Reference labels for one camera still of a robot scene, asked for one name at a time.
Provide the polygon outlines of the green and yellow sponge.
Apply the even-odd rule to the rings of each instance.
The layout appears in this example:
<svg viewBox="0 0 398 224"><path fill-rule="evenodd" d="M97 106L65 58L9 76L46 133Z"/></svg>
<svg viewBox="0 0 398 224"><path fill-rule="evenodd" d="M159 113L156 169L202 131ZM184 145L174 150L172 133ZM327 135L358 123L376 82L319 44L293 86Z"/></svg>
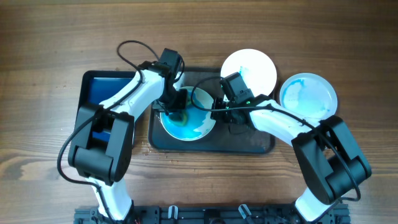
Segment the green and yellow sponge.
<svg viewBox="0 0 398 224"><path fill-rule="evenodd" d="M185 126L187 119L188 115L186 110L178 110L169 114L169 120L175 126Z"/></svg>

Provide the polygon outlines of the white plate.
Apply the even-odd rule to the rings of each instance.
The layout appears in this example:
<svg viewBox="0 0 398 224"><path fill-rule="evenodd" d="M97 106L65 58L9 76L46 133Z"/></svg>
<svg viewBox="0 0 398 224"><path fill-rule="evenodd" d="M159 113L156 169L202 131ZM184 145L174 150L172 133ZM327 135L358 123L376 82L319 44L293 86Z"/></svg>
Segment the white plate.
<svg viewBox="0 0 398 224"><path fill-rule="evenodd" d="M194 103L201 108L209 108L213 104L213 98L209 93L201 88L196 88L193 95ZM166 132L173 138L181 141L195 141L203 138L216 124L211 119L211 112L202 111L198 108L188 105L185 110L185 120L181 122L172 121L170 116L160 113L161 125Z"/></svg>
<svg viewBox="0 0 398 224"><path fill-rule="evenodd" d="M338 97L332 85L314 73L298 73L281 86L279 102L295 113L327 119L338 109Z"/></svg>
<svg viewBox="0 0 398 224"><path fill-rule="evenodd" d="M242 49L232 53L223 63L220 76L239 72L254 96L270 95L277 83L277 70L273 61L263 52Z"/></svg>

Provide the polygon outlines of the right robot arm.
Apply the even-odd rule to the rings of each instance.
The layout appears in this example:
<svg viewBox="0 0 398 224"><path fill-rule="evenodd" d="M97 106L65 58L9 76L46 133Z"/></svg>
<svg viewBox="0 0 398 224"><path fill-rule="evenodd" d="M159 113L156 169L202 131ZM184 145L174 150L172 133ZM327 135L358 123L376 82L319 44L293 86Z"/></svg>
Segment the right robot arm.
<svg viewBox="0 0 398 224"><path fill-rule="evenodd" d="M238 72L217 79L228 100L214 101L212 119L246 124L293 147L307 185L294 202L301 221L314 223L338 203L361 199L359 185L371 166L340 117L306 118L266 95L254 96Z"/></svg>

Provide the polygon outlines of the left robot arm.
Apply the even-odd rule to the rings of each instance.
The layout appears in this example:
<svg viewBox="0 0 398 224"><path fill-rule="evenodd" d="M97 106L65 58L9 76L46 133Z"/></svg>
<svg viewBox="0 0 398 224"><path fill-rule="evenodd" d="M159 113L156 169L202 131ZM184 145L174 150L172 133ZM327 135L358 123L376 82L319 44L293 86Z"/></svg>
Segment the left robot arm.
<svg viewBox="0 0 398 224"><path fill-rule="evenodd" d="M135 223L124 175L132 156L136 119L153 102L170 113L186 107L187 91L174 87L181 55L164 49L135 72L90 70L83 76L75 128L62 146L68 163L95 191L99 206L90 222Z"/></svg>

